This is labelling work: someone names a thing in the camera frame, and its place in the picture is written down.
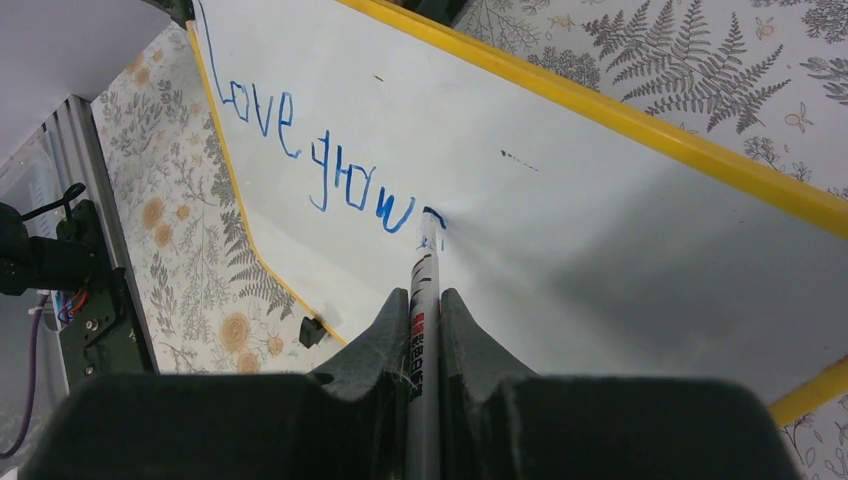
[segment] white wall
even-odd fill
[[[0,0],[0,164],[68,95],[105,90],[169,21],[139,0]]]

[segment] blue marker tip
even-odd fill
[[[424,207],[424,213],[431,213],[431,214],[433,214],[433,216],[434,216],[434,217],[436,217],[436,218],[438,218],[438,219],[439,219],[439,223],[442,225],[442,230],[447,230],[447,229],[448,229],[447,225],[445,225],[445,219],[444,219],[444,218],[442,218],[442,216],[441,216],[441,215],[439,215],[439,214],[438,214],[438,212],[436,212],[435,210],[433,210],[433,209],[432,209],[432,208],[430,208],[430,207]]]

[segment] blue ink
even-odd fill
[[[441,224],[441,225],[442,225],[442,230],[447,230],[447,228],[448,228],[448,227],[445,225],[445,219],[444,219],[444,218],[442,218],[442,216],[441,216],[441,215],[439,215],[439,212],[437,212],[437,211],[433,210],[433,209],[432,209],[432,208],[430,208],[430,207],[424,207],[424,213],[432,214],[434,217],[438,218],[438,219],[439,219],[439,224]]]
[[[315,142],[312,142],[312,161],[321,165],[324,168],[324,201],[321,203],[319,207],[315,200],[312,199],[312,195],[309,196],[309,201],[312,202],[312,205],[315,205],[315,208],[321,210],[322,212],[327,211],[327,160],[330,152],[330,131],[326,130],[324,132],[324,138],[319,138],[318,141],[324,144],[324,161],[320,161],[315,157]]]
[[[244,116],[242,116],[241,109],[238,107],[238,103],[235,101],[237,87],[244,94]],[[250,99],[247,97],[247,89],[244,88],[244,85],[231,80],[230,93],[233,94],[233,107],[235,107],[236,109],[236,115],[238,115],[238,117],[242,119],[242,121],[247,122],[250,116]]]
[[[392,207],[395,203],[395,196],[389,195],[389,198],[385,198],[386,196],[386,187],[380,187],[380,197],[377,199],[377,218],[383,219],[383,230],[389,233],[395,233],[400,230],[400,227],[406,223],[406,220],[409,218],[409,214],[412,213],[412,209],[415,208],[415,197],[409,197],[409,208],[406,209],[403,216],[400,217],[397,224],[394,227],[389,227],[389,216],[392,214]]]
[[[348,205],[360,212],[365,210],[365,201],[368,199],[368,189],[371,186],[371,174],[374,173],[374,170],[376,169],[377,167],[371,167],[371,170],[368,173],[365,173],[365,169],[359,165],[351,164],[347,168],[347,188],[345,189],[345,200]],[[359,205],[350,201],[350,183],[353,181],[354,170],[359,170],[363,175],[365,175],[365,188],[362,190],[362,201],[359,202]]]
[[[350,168],[344,169],[342,168],[342,146],[336,145],[336,188],[339,188],[339,180],[341,180],[342,174],[347,175],[348,184],[350,183]]]
[[[289,106],[288,119],[284,120],[283,119],[283,111],[286,107],[286,98],[289,99],[290,106]],[[280,145],[283,146],[283,151],[286,152],[286,155],[288,155],[291,158],[297,158],[297,157],[300,156],[300,149],[298,149],[294,153],[289,153],[289,149],[286,147],[286,140],[283,138],[283,127],[284,126],[285,127],[291,127],[291,121],[292,121],[293,116],[294,116],[294,101],[292,101],[291,93],[283,92],[283,98],[280,99],[280,119],[279,119],[280,123],[277,125],[277,134],[279,134],[279,136],[280,136]],[[327,132],[327,138],[328,139],[329,139],[329,135],[330,135],[330,132],[328,131]]]
[[[253,86],[253,106],[256,107],[256,121],[259,122],[259,131],[262,132],[263,137],[268,136],[268,127],[271,125],[271,108],[274,106],[274,96],[271,95],[271,99],[268,100],[268,110],[265,112],[265,125],[262,125],[262,114],[259,113],[259,98],[256,95],[256,84],[252,83]]]
[[[203,3],[199,0],[197,4],[200,5],[200,15],[203,16],[203,29],[206,30],[206,46],[209,48],[209,65],[212,67],[212,78],[215,79],[215,88],[218,89],[218,98],[221,99],[221,103],[224,105],[234,103],[235,100],[233,97],[224,98],[224,94],[221,92],[221,84],[218,82],[218,69],[215,68],[215,55],[212,53],[212,38],[209,36],[209,24],[206,22],[206,9],[203,8]]]

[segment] black cable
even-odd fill
[[[37,352],[36,347],[38,346],[38,328],[41,323],[41,313],[44,311],[44,305],[47,303],[47,298],[48,295],[39,295],[38,305],[35,307],[35,311],[32,314],[32,330],[29,335],[29,388],[27,389],[27,404],[24,416],[21,419],[21,430],[18,432],[18,438],[15,439],[15,443],[12,444],[11,448],[5,452],[0,452],[0,460],[11,458],[18,452],[24,444],[27,431],[29,430],[29,423],[32,420],[32,408],[35,403],[35,359]]]
[[[21,220],[26,222],[27,220],[33,219],[42,213],[47,213],[50,210],[58,207],[65,207],[65,218],[71,218],[71,201],[75,198],[79,197],[82,192],[85,191],[85,185],[81,183],[75,183],[71,185],[67,190],[65,190],[65,194],[62,195],[62,198],[56,200],[55,202],[48,203],[42,207],[38,207],[35,210],[25,213],[21,215]]]

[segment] orange flower pattern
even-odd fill
[[[171,236],[173,235],[173,230],[171,230],[171,226],[167,223],[162,223],[158,227],[156,227],[156,245],[159,248],[165,248],[168,244],[171,243]]]
[[[235,352],[247,344],[250,323],[242,313],[233,313],[224,320],[219,334],[221,344],[228,352]]]
[[[268,353],[270,353],[272,357],[276,357],[283,353],[283,339],[280,338],[279,335],[268,338]]]
[[[239,355],[237,365],[239,373],[259,373],[259,357],[253,352]]]
[[[152,229],[159,224],[159,220],[162,220],[164,212],[165,202],[160,197],[151,199],[141,211],[141,224],[148,230]]]
[[[177,218],[179,218],[180,221],[183,221],[188,218],[190,213],[191,208],[189,208],[188,205],[180,205],[180,208],[177,209]]]
[[[141,65],[144,63],[144,53],[139,53],[136,55],[135,59],[133,59],[132,63],[127,66],[126,71],[128,73],[135,73],[136,70],[141,68]]]
[[[135,72],[133,79],[135,80],[135,84],[139,87],[147,85],[147,81],[150,79],[150,70],[148,70],[147,67],[141,68],[139,71]]]

